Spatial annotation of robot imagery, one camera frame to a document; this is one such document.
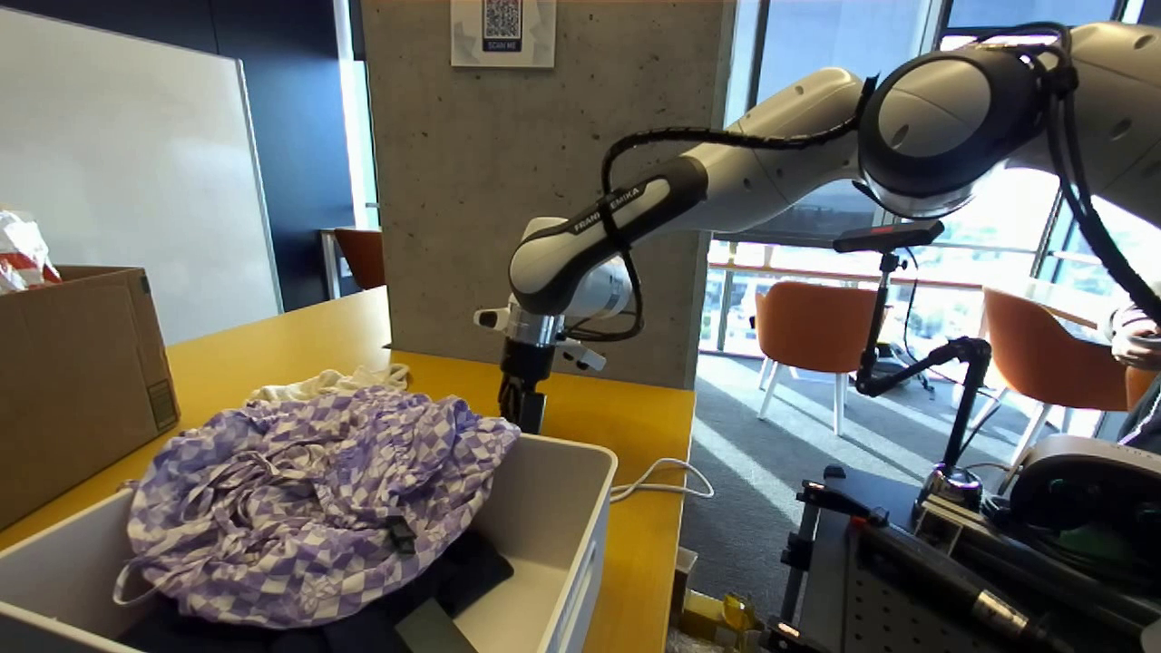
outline crumpled fabric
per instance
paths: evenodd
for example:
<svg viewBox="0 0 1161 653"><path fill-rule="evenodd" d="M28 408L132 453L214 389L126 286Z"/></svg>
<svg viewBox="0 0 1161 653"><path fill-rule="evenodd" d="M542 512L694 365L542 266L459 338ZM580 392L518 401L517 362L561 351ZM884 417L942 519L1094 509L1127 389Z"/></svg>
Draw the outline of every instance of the crumpled fabric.
<svg viewBox="0 0 1161 653"><path fill-rule="evenodd" d="M318 397L335 392L356 392L362 385L380 385L380 389L405 389L409 371L402 362L393 362L385 373L340 373L340 371L318 371L317 376L295 380L295 385L261 385L252 392L252 401L295 401L295 397Z"/></svg>
<svg viewBox="0 0 1161 653"><path fill-rule="evenodd" d="M226 408L170 438L139 482L118 596L133 568L219 625L351 615L472 526L517 435L461 397L379 385ZM409 547L387 535L401 519Z"/></svg>

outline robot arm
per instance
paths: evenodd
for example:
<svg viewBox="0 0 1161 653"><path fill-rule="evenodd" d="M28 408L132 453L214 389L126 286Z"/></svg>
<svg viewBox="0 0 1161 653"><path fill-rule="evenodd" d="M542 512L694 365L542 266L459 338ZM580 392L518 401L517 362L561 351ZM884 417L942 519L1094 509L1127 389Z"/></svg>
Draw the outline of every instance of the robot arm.
<svg viewBox="0 0 1161 653"><path fill-rule="evenodd" d="M1156 37L1085 24L1056 45L968 44L916 56L877 87L819 67L590 209L530 221L511 253L508 308L480 320L508 339L506 417L542 422L535 385L571 324L630 308L636 281L618 253L655 230L738 230L838 178L900 216L940 216L1000 158L1161 221Z"/></svg>

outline chair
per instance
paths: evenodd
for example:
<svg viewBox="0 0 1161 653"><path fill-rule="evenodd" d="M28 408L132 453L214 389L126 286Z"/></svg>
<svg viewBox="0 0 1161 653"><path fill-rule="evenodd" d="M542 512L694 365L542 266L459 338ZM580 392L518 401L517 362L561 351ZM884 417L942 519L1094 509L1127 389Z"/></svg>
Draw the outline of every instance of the chair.
<svg viewBox="0 0 1161 653"><path fill-rule="evenodd" d="M765 397L774 397L782 365L836 373L836 435L844 417L844 373L861 371L870 338L875 289L774 281L760 296L755 330L765 362Z"/></svg>
<svg viewBox="0 0 1161 653"><path fill-rule="evenodd" d="M1153 385L1156 385L1156 371L1126 365L1126 407L1132 408L1135 401L1142 401Z"/></svg>
<svg viewBox="0 0 1161 653"><path fill-rule="evenodd" d="M1026 422L1008 465L1033 446L1051 407L1069 408L1126 408L1126 365L1106 344L1073 338L1056 314L1026 296L985 289L985 330L992 362L1000 380L1039 397L1039 417Z"/></svg>
<svg viewBox="0 0 1161 653"><path fill-rule="evenodd" d="M330 229L339 253L349 262L356 286L385 286L385 230L380 229Z"/></svg>

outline yellow table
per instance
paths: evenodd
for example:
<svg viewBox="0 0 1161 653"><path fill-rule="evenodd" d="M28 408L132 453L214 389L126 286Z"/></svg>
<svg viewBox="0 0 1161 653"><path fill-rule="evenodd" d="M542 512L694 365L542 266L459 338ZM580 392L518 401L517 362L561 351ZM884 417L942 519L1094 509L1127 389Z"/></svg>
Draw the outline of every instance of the yellow table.
<svg viewBox="0 0 1161 653"><path fill-rule="evenodd" d="M409 365L413 392L465 394L472 408L496 413L496 362L465 362L385 347L385 289L287 313L170 347L180 428L243 401L259 385L303 380L318 371L385 373ZM655 457L691 457L694 392L622 385L554 373L549 385L543 435L584 438L618 449L618 477L636 477ZM0 528L0 547L118 494L139 477L166 435L50 499L45 512ZM669 603L679 559L684 495L642 494L615 504L605 576L589 650L665 650Z"/></svg>

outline white plastic tub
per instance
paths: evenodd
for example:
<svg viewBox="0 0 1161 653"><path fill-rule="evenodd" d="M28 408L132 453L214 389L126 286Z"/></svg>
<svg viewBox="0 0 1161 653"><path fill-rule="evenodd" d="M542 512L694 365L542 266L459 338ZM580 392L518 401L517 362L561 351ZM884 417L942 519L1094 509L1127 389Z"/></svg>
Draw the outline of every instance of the white plastic tub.
<svg viewBox="0 0 1161 653"><path fill-rule="evenodd" d="M459 628L480 653L584 650L599 599L618 457L599 446L526 435L496 472L474 526L517 573ZM0 550L0 650L125 650L142 610L113 604L126 559L126 499L118 494L40 535Z"/></svg>

